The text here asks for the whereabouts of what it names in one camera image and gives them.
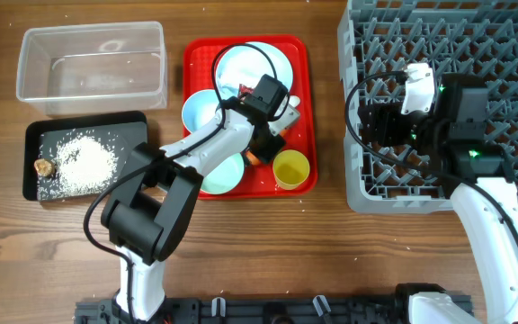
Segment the red serving tray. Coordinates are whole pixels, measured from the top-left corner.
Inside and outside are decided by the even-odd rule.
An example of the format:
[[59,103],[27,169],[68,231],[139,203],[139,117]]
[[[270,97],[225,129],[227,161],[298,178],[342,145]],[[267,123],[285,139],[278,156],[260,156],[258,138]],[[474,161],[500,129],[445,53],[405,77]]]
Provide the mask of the red serving tray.
[[223,38],[203,38],[192,41],[183,53],[183,99],[200,90],[212,88],[210,69],[217,53],[227,45],[235,43],[237,50],[243,50],[243,42],[262,42],[275,47],[281,56],[290,62],[293,80],[287,87],[292,95],[300,99],[299,121],[283,135],[286,149],[295,149],[306,156],[310,164],[309,176],[298,188],[281,189],[275,180],[270,165],[248,166],[242,180],[233,190],[219,195],[201,192],[202,200],[228,200],[244,198],[271,198],[302,195],[308,193],[317,183],[317,149],[308,67],[308,53],[304,43],[297,37],[286,34],[254,35]]

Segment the white plastic spoon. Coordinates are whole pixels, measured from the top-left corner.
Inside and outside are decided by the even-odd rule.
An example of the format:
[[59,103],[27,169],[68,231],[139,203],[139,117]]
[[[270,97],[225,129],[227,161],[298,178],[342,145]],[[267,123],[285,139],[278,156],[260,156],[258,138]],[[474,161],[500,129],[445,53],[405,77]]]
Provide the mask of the white plastic spoon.
[[300,99],[296,95],[292,95],[289,99],[288,106],[297,107],[300,104]]

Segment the brown food scrap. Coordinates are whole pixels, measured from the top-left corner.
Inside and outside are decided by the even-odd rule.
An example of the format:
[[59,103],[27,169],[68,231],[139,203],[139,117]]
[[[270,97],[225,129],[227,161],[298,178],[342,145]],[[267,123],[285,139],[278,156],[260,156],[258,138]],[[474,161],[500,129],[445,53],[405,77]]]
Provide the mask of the brown food scrap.
[[56,173],[55,164],[46,158],[36,159],[33,163],[34,169],[38,176],[42,177],[52,177]]

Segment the light blue bowl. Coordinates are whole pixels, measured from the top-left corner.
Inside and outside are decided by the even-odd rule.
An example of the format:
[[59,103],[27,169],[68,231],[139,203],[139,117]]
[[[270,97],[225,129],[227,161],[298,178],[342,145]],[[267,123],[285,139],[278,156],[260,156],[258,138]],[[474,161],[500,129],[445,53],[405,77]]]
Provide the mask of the light blue bowl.
[[216,114],[219,100],[213,89],[200,90],[183,104],[183,126],[189,132],[195,132],[208,123]]

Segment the orange carrot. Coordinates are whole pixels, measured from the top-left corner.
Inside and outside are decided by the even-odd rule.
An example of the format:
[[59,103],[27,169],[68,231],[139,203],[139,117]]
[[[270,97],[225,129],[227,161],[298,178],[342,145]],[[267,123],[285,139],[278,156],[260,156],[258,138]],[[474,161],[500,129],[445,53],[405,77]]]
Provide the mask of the orange carrot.
[[246,158],[253,166],[259,166],[262,164],[262,162],[251,151],[246,152]]

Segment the yellow cup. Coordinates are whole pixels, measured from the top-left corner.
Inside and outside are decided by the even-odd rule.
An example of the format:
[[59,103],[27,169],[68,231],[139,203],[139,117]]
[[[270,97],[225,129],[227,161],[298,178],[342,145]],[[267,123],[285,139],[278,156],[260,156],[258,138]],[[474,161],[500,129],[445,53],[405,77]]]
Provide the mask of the yellow cup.
[[310,164],[305,155],[293,149],[279,153],[272,162],[277,185],[284,190],[300,187],[310,174]]

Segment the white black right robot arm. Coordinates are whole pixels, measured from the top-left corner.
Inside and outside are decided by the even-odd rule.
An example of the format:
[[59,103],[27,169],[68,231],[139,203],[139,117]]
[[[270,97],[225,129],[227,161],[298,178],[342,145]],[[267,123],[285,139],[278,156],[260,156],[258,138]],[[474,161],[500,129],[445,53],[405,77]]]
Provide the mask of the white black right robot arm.
[[476,76],[450,73],[436,85],[433,72],[390,71],[405,87],[400,103],[357,109],[362,126],[346,128],[362,149],[409,167],[371,148],[407,144],[430,158],[420,174],[435,176],[460,218],[476,261],[490,323],[518,323],[518,200],[515,176],[503,148],[484,138],[488,90]]

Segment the light blue plate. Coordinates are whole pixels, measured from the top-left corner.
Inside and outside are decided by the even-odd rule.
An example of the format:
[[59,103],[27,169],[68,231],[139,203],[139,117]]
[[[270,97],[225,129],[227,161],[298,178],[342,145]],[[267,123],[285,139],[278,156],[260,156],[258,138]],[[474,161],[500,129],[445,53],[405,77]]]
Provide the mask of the light blue plate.
[[[293,83],[293,70],[285,54],[273,45],[250,41],[250,44],[262,50],[271,60],[277,73],[277,79],[288,90]],[[256,49],[236,46],[229,49],[216,66],[216,84],[222,99],[239,95],[240,86],[255,88],[263,75],[273,77],[272,67],[266,57]]]

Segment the grey dishwasher rack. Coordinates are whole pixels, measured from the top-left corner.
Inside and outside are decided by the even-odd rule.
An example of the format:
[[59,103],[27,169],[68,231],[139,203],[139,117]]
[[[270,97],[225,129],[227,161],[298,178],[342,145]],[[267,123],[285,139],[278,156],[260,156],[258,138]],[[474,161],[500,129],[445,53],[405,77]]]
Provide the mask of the grey dishwasher rack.
[[355,130],[360,107],[404,98],[381,72],[425,62],[436,76],[481,77],[489,89],[485,138],[508,154],[518,188],[518,1],[351,1],[337,37]]

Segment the black waste tray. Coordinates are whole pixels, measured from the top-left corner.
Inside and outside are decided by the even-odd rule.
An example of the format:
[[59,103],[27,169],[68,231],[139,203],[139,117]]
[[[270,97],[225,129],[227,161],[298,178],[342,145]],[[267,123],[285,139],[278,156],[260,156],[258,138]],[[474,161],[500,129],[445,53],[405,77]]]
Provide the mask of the black waste tray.
[[22,193],[26,200],[39,201],[37,199],[38,177],[33,168],[33,162],[38,157],[40,144],[48,143],[41,136],[51,132],[52,138],[57,140],[60,131],[71,131],[73,129],[78,131],[94,130],[102,140],[105,140],[108,136],[114,137],[113,145],[116,147],[116,155],[119,157],[115,180],[119,178],[132,149],[147,141],[147,118],[144,113],[139,111],[36,121],[28,126],[25,133]]

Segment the white rice pile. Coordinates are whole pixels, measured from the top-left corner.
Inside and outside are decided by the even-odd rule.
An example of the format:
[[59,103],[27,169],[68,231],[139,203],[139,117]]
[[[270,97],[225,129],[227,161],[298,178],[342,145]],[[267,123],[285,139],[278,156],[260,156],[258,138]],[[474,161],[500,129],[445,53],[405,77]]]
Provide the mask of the white rice pile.
[[119,157],[114,137],[101,139],[95,130],[67,130],[41,136],[39,158],[51,160],[56,166],[52,177],[38,176],[37,199],[51,201],[68,197],[98,194],[117,178]]

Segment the green bowl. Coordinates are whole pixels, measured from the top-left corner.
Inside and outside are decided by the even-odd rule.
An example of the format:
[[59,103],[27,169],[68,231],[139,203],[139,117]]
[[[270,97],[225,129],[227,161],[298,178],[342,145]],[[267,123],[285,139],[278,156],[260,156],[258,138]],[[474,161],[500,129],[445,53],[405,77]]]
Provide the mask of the green bowl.
[[233,190],[245,173],[244,160],[239,153],[224,160],[203,179],[201,190],[206,194],[225,194]]

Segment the clear plastic bin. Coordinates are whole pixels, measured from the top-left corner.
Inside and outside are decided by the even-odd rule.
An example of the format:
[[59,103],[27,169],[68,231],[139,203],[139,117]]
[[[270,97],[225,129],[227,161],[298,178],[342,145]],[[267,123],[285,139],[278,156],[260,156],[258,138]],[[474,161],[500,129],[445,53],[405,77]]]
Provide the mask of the clear plastic bin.
[[160,22],[29,29],[16,98],[45,115],[164,109],[168,64]]

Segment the red snack wrapper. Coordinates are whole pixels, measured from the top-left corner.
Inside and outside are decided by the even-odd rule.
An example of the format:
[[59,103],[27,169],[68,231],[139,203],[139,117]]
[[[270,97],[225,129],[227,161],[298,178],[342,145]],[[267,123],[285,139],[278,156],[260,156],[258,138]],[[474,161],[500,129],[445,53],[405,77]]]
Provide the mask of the red snack wrapper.
[[254,89],[253,89],[251,86],[247,86],[247,85],[244,85],[244,84],[240,84],[240,85],[239,85],[239,88],[238,88],[238,94],[237,94],[237,97],[238,97],[239,99],[243,99],[243,98],[245,98],[247,95],[250,95],[253,91],[254,91]]

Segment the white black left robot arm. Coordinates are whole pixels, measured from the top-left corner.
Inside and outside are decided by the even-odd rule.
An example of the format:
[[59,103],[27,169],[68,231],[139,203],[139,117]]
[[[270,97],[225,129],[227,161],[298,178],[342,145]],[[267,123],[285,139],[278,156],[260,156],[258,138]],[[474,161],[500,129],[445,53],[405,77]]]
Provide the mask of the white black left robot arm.
[[271,162],[285,141],[270,125],[289,107],[287,87],[264,75],[252,92],[219,102],[206,125],[161,149],[137,145],[120,178],[101,197],[101,216],[121,259],[122,283],[114,307],[124,323],[151,321],[165,300],[165,261],[191,221],[203,180],[226,159],[251,151]]

